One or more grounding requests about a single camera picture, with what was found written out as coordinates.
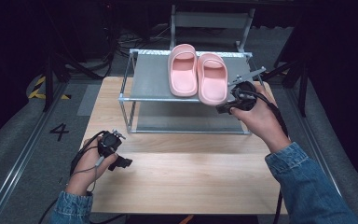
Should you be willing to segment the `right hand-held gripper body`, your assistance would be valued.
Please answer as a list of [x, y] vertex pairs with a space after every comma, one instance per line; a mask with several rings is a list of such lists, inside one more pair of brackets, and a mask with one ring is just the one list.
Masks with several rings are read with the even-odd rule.
[[245, 75], [236, 75], [236, 78], [228, 83], [228, 86], [232, 87], [230, 93], [234, 97], [233, 101], [227, 103], [228, 110], [232, 107], [241, 110], [250, 110], [255, 105], [256, 100], [262, 98], [262, 95], [255, 89], [253, 77], [258, 76], [265, 71], [266, 68], [262, 66], [260, 69]]

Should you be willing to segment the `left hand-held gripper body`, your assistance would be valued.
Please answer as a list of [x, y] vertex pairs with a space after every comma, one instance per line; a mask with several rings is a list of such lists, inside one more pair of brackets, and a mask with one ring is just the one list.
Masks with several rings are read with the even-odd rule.
[[122, 144], [122, 139], [125, 139], [125, 136], [117, 130], [113, 130], [112, 132], [103, 131], [102, 137], [98, 141], [99, 154], [105, 158], [114, 154]]

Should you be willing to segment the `pink slipper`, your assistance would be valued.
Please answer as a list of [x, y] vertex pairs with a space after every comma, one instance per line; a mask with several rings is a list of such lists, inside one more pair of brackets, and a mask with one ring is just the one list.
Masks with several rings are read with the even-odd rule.
[[224, 60], [212, 52], [198, 58], [198, 94], [205, 105], [221, 105], [227, 100], [227, 67]]
[[178, 97], [191, 97], [198, 91], [197, 55], [193, 46], [174, 47], [168, 59], [170, 91]]

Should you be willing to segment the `metal shoe rack grey shelves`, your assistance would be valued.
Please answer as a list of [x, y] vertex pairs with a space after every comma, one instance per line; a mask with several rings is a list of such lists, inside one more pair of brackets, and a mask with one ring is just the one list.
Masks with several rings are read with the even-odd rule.
[[118, 101], [128, 133], [226, 133], [249, 131], [227, 113], [194, 95], [170, 91], [167, 50], [133, 49]]

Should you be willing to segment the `person's right hand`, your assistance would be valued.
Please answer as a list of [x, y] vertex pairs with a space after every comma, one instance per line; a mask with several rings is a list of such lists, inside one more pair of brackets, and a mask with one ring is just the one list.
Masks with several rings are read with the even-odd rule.
[[249, 111], [232, 107], [230, 112], [235, 118], [241, 120], [253, 134], [260, 137], [271, 153], [278, 152], [291, 144], [291, 140], [283, 132], [279, 121], [263, 100], [258, 99], [255, 106]]

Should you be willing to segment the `person's left hand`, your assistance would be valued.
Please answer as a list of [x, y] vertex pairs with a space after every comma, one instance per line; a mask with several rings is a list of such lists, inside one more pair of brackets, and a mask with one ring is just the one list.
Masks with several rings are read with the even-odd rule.
[[89, 186], [117, 160], [117, 154], [112, 154], [99, 162], [99, 140], [100, 138], [94, 139], [93, 141], [90, 141], [89, 139], [85, 141], [86, 152], [78, 162], [74, 173], [64, 190], [65, 192], [79, 196], [86, 196]]

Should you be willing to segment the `black stand legs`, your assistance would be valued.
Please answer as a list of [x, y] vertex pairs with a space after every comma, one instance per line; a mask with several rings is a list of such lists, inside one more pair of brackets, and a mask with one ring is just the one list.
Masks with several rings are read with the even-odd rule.
[[308, 87], [308, 67], [305, 61], [292, 61], [273, 69], [270, 72], [263, 72], [261, 79], [267, 81], [277, 75], [286, 73], [282, 80], [282, 86], [292, 89], [299, 82], [297, 106], [302, 117], [306, 116], [305, 103]]

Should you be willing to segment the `black tripod stand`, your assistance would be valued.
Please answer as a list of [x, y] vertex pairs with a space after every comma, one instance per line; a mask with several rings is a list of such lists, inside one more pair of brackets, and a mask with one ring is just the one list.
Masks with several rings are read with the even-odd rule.
[[55, 102], [53, 78], [56, 77], [59, 82], [67, 83], [71, 79], [67, 64], [75, 70], [91, 79], [103, 79], [92, 72], [87, 67], [81, 65], [73, 56], [72, 51], [67, 48], [65, 38], [55, 22], [56, 15], [65, 15], [63, 8], [66, 0], [38, 0], [44, 12], [44, 19], [41, 21], [44, 25], [42, 37], [44, 40], [44, 50], [47, 54], [45, 62], [45, 83], [46, 83], [46, 102], [43, 109], [48, 112]]

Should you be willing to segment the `yellow black floor tape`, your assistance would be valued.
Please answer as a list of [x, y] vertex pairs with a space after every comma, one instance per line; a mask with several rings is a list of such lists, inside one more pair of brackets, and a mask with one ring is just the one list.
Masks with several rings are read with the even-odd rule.
[[47, 96], [45, 93], [40, 93], [40, 89], [42, 85], [45, 83], [46, 77], [41, 76], [36, 83], [34, 84], [34, 88], [32, 89], [31, 93], [28, 95], [29, 99], [37, 98], [37, 99], [46, 99]]

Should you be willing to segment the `grey metal stand frame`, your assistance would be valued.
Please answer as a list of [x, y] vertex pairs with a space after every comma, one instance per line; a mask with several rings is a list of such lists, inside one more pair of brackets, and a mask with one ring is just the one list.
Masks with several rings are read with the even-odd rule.
[[178, 11], [172, 5], [170, 29], [170, 49], [176, 46], [176, 28], [221, 28], [242, 29], [241, 39], [235, 42], [238, 52], [245, 52], [245, 43], [255, 16], [255, 9], [247, 13], [218, 13], [218, 12], [187, 12]]

